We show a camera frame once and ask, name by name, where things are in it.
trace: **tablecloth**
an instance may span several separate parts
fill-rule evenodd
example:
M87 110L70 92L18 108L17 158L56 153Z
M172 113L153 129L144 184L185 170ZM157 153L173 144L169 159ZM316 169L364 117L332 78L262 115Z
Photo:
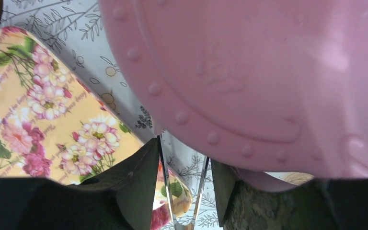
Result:
M107 43L96 0L4 0L0 27L24 28L51 47L130 126L143 141L154 137L150 115L123 78ZM201 174L202 155L169 133L163 136L170 166L192 190ZM209 168L197 230L220 229ZM179 222L188 223L194 205Z

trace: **silver metal piece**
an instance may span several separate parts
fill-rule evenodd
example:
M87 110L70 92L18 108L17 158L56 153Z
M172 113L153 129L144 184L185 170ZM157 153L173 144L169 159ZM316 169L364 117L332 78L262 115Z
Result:
M201 177L199 179L198 194L197 194L197 200L195 203L193 218L191 219L191 222L189 224L182 225L177 221L177 217L174 211L173 196L172 196L172 193L170 192L171 187L170 187L170 176L169 176L169 170L168 170L168 164L167 164L167 156L163 154L163 144L161 141L162 134L160 134L158 138L159 138L159 148L160 148L160 160L161 160L161 166L163 169L163 176L164 176L164 186L166 187L167 201L169 203L169 213L173 221L174 229L175 230L194 230L196 226L196 220L198 217L198 213L199 213L199 208L201 205L202 193L204 192L204 185L205 185L205 179L207 177L209 157L205 156L204 163L201 169Z

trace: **yellow floral tray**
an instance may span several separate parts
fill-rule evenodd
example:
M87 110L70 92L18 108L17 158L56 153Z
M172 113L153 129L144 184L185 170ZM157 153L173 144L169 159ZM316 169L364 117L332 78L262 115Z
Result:
M0 30L0 177L80 184L143 143L43 43L26 30ZM178 216L192 202L179 183ZM157 194L155 202L164 202ZM163 216L154 214L153 221Z

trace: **pink plate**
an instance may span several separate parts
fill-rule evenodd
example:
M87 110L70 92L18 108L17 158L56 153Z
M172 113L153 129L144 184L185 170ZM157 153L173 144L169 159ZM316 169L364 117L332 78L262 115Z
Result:
M368 0L99 0L133 92L253 171L368 177Z

